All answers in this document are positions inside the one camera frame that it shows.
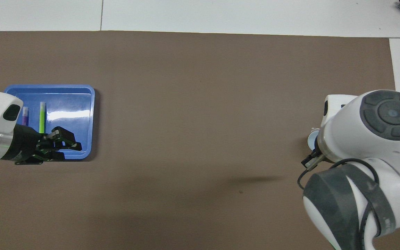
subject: blue tray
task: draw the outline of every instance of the blue tray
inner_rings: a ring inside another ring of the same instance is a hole
[[[62,149],[66,159],[84,159],[92,148],[93,108],[95,90],[82,84],[14,84],[4,92],[20,98],[28,107],[28,126],[39,129],[40,102],[46,103],[45,133],[63,127],[81,142],[82,150]],[[22,124],[19,115],[18,124]]]

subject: circular button panel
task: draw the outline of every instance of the circular button panel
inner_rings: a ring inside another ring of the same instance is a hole
[[[364,96],[360,117],[374,134],[400,141],[400,92],[377,90]]]

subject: purple marker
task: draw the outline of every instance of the purple marker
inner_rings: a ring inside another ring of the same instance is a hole
[[[28,126],[28,124],[29,124],[28,114],[29,114],[29,108],[28,107],[23,107],[23,122],[22,122],[22,125],[24,125],[24,126]]]

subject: brown paper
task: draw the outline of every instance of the brown paper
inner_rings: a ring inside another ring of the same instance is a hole
[[[306,137],[327,94],[394,88],[387,39],[150,32],[0,32],[10,84],[97,92],[85,161],[0,160],[0,249],[43,250],[332,249]]]

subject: marker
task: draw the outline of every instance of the marker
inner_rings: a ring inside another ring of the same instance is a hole
[[[22,121],[22,125],[24,125],[24,126],[28,126],[28,124],[29,124],[29,117],[28,117],[28,114],[29,114],[29,107],[23,107],[23,121]]]
[[[41,101],[40,102],[40,129],[39,129],[39,133],[44,133],[45,120],[46,120],[46,103]]]

